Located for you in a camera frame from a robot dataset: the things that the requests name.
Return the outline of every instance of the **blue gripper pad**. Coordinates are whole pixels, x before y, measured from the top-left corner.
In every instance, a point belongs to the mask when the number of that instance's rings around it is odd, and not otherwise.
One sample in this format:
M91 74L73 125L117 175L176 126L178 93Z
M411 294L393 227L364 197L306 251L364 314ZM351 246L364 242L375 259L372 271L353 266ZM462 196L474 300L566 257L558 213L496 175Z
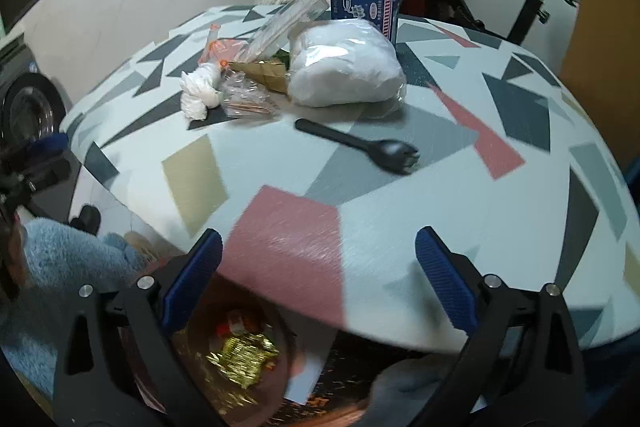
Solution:
M38 156L43 153L59 153L69 147L69 138L63 133L54 133L28 145L30 155Z
M446 247L430 227L415 236L415 256L453 327L471 336L478 327L476 296L451 264Z
M222 238L207 229L191 248L182 268L162 300L162 330L172 335L187 325L193 310L222 261Z

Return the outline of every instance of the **wooden panel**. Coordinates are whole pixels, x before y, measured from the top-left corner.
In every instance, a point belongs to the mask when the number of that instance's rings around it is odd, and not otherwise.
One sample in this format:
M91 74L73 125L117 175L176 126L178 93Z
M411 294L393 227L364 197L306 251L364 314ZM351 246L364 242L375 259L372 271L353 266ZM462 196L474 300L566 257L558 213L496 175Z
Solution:
M640 0L582 0L560 77L624 169L640 155Z

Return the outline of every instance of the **pink triangle pattern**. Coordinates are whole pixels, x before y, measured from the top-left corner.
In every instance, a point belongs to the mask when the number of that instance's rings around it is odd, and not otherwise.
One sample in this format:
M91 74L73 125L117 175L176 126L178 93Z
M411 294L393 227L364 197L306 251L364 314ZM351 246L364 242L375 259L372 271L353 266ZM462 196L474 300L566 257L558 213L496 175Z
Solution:
M478 132L474 147L494 180L524 165L524 159L484 122L437 87L431 86L440 101L460 125Z
M293 311L344 325L340 214L334 206L263 185L225 241L218 272Z
M456 34L454 32L450 32L449 30L446 30L446 29L438 26L437 24L433 24L433 23L431 23L431 24L433 26L436 26L436 28L439 29L441 32L443 32L445 35L448 35L449 37L454 39L463 48L479 48L480 47L477 44L474 44L473 42L466 40L464 37L461 37L460 35L458 35L458 34Z

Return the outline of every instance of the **table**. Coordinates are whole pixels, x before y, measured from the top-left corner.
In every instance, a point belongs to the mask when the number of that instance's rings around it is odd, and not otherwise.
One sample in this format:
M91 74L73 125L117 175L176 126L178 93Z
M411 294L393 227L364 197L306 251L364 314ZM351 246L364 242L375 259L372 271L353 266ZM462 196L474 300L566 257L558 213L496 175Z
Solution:
M402 112L322 109L276 99L281 118L187 126L180 72L196 67L212 22L250 38L273 6L215 7L133 55L62 129L124 205L188 251L207 227L220 272L279 304L388 344L452 352L465 342L414 253L431 225L480 273L564 289L580 345L640 327L640 223L622 174L571 93L526 50L457 26L404 17ZM296 118L420 150L410 176L294 130Z

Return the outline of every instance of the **washing machine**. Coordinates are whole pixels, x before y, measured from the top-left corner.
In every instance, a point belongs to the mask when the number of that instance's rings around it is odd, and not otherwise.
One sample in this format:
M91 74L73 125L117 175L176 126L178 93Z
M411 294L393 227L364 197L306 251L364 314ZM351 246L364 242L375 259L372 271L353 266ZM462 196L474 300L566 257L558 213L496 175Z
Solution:
M58 131L66 109L54 84L38 72L22 36L0 50L0 146Z

